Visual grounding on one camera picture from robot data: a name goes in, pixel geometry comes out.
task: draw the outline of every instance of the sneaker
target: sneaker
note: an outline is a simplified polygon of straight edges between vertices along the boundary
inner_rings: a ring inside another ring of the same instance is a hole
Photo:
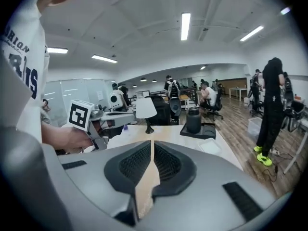
[[[257,156],[258,161],[260,161],[261,163],[263,163],[265,166],[271,166],[273,164],[273,162],[271,161],[271,159],[269,159],[269,157],[262,155],[262,153],[260,153]]]
[[[254,151],[255,151],[255,152],[261,152],[261,151],[262,151],[262,146],[256,146],[256,147],[254,148]]]

